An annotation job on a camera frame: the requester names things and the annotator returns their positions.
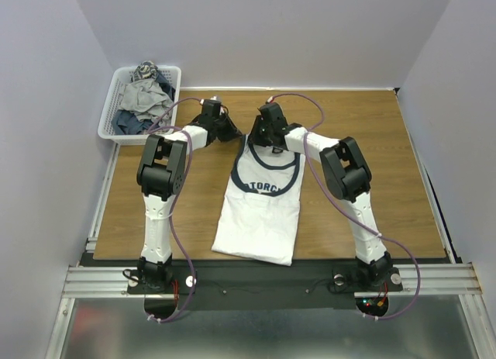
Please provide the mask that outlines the white printed tank top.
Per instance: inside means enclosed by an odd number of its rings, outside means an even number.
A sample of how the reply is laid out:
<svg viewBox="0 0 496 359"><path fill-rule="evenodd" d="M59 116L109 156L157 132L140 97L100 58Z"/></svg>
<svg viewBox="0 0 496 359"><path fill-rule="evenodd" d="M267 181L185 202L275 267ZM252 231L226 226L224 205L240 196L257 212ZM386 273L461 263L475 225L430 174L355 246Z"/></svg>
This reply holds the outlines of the white printed tank top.
<svg viewBox="0 0 496 359"><path fill-rule="evenodd" d="M212 251L289 266L305 156L254 145L245 135L224 194Z"/></svg>

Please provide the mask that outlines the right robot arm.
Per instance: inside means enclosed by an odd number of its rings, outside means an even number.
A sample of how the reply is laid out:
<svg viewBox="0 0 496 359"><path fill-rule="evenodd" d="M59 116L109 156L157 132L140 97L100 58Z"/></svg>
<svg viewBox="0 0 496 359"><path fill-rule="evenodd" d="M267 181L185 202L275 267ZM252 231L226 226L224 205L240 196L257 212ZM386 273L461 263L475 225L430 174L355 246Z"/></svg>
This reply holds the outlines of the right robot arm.
<svg viewBox="0 0 496 359"><path fill-rule="evenodd" d="M324 182L319 185L350 223L359 285L365 289L382 285L393 263L371 208L371 171L355 139L321 136L297 123L289 124L276 102L262 105L259 113L249 141L302 154L308 163L321 164Z"/></svg>

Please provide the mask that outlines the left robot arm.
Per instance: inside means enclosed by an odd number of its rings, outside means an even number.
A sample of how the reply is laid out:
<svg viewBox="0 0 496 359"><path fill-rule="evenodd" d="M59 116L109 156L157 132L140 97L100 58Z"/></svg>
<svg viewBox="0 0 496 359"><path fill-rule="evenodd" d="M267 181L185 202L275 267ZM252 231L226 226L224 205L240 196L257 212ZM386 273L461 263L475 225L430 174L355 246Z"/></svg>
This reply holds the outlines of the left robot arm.
<svg viewBox="0 0 496 359"><path fill-rule="evenodd" d="M173 132L153 131L147 138L136 173L145 204L145 237L135 281L155 292L171 287L171 217L175 200L185 183L192 152L215 140L228 142L241 136L229 112L217 99L201 99L201 112Z"/></svg>

